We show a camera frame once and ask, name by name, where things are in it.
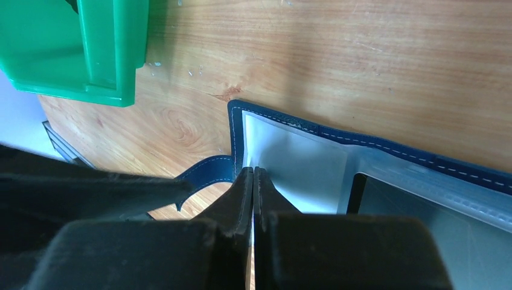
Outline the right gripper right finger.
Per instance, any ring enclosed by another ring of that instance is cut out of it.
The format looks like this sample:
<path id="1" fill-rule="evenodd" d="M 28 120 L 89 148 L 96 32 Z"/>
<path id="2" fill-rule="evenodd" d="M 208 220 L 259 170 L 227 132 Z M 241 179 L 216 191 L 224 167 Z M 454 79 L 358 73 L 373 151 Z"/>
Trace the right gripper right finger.
<path id="1" fill-rule="evenodd" d="M 347 214 L 305 214 L 254 170 L 257 289 L 451 289 L 427 228 L 405 216 L 359 213 L 367 178 L 354 176 Z"/>

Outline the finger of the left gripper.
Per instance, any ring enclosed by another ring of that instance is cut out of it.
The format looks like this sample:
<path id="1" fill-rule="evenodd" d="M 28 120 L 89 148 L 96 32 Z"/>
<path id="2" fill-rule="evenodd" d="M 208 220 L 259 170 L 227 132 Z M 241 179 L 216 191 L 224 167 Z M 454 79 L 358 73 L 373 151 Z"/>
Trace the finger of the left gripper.
<path id="1" fill-rule="evenodd" d="M 187 181 L 130 175 L 1 146 L 1 254 L 39 251 L 67 223 L 125 221 L 177 204 Z"/>

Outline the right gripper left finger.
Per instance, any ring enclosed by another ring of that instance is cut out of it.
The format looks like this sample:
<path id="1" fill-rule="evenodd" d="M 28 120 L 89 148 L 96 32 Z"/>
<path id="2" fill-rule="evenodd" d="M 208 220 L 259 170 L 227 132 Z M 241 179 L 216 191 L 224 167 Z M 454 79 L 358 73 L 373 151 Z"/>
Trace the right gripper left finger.
<path id="1" fill-rule="evenodd" d="M 78 221 L 52 240 L 29 289 L 247 289 L 254 171 L 195 218 Z"/>

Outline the navy blue card holder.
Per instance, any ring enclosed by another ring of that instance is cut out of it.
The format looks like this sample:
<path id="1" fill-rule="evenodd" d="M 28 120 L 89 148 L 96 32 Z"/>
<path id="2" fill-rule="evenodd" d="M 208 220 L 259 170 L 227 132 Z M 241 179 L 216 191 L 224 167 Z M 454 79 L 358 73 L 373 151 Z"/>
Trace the navy blue card holder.
<path id="1" fill-rule="evenodd" d="M 228 120 L 231 154 L 179 176 L 195 191 L 261 167 L 303 213 L 419 218 L 456 289 L 511 288 L 510 173 L 241 100 Z"/>

